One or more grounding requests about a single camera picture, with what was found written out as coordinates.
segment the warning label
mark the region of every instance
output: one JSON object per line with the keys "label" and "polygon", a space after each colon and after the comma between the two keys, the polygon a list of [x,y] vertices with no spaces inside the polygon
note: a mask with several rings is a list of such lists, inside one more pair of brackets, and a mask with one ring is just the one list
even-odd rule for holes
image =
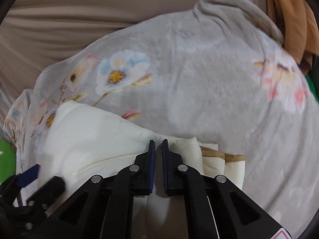
{"label": "warning label", "polygon": [[285,229],[280,229],[271,239],[291,239]]}

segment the blue flower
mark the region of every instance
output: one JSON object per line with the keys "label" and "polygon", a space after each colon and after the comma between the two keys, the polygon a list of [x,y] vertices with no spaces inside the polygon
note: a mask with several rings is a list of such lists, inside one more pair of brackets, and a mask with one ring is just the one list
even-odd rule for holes
{"label": "blue flower", "polygon": [[19,118],[19,116],[20,116],[20,110],[17,109],[17,108],[14,108],[14,109],[12,110],[11,116],[12,116],[15,120],[17,120],[17,119]]}
{"label": "blue flower", "polygon": [[103,96],[131,85],[146,74],[149,65],[150,59],[144,53],[116,52],[109,59],[102,60],[97,68],[97,94]]}

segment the orange cloth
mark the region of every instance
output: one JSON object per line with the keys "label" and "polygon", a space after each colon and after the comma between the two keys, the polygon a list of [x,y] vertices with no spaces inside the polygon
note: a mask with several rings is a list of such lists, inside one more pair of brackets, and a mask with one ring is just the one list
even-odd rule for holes
{"label": "orange cloth", "polygon": [[285,35],[284,49],[306,74],[312,54],[319,54],[319,31],[311,8],[305,0],[267,0],[267,14]]}

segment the yellow flower center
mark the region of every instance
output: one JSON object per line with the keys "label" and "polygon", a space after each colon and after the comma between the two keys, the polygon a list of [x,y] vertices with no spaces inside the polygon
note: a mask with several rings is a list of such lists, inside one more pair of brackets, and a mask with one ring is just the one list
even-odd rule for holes
{"label": "yellow flower center", "polygon": [[126,74],[124,74],[120,70],[113,71],[109,76],[108,76],[108,82],[110,84],[118,83],[121,81],[123,78],[125,78]]}
{"label": "yellow flower center", "polygon": [[76,95],[72,100],[76,102],[79,99],[81,99],[81,97],[82,97],[82,94],[79,94],[79,95]]}
{"label": "yellow flower center", "polygon": [[55,117],[55,114],[53,113],[47,118],[47,127],[50,127],[52,125],[54,117]]}
{"label": "yellow flower center", "polygon": [[76,80],[76,78],[77,78],[76,74],[73,74],[70,76],[70,81],[74,82]]}

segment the pink flower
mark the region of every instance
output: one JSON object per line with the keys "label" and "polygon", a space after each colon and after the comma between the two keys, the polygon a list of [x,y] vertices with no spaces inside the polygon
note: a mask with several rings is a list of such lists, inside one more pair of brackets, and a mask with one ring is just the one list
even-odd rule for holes
{"label": "pink flower", "polygon": [[125,120],[132,121],[136,118],[138,118],[141,115],[140,111],[129,111],[123,114],[121,117]]}
{"label": "pink flower", "polygon": [[267,68],[264,68],[263,70],[261,70],[261,72],[258,74],[258,76],[263,76],[268,74],[270,71]]}
{"label": "pink flower", "polygon": [[273,98],[277,97],[279,95],[276,88],[270,88],[269,94],[268,94],[268,101],[271,101]]}
{"label": "pink flower", "polygon": [[298,105],[298,107],[301,108],[303,102],[304,102],[304,99],[305,99],[305,96],[308,95],[308,91],[304,88],[302,88],[301,86],[295,91],[295,102],[296,104]]}
{"label": "pink flower", "polygon": [[37,128],[42,122],[44,115],[47,114],[47,98],[43,99],[39,107],[36,109],[34,116],[32,118],[33,129]]}
{"label": "pink flower", "polygon": [[264,82],[265,84],[272,84],[272,78],[269,77],[269,78],[263,79],[263,82]]}

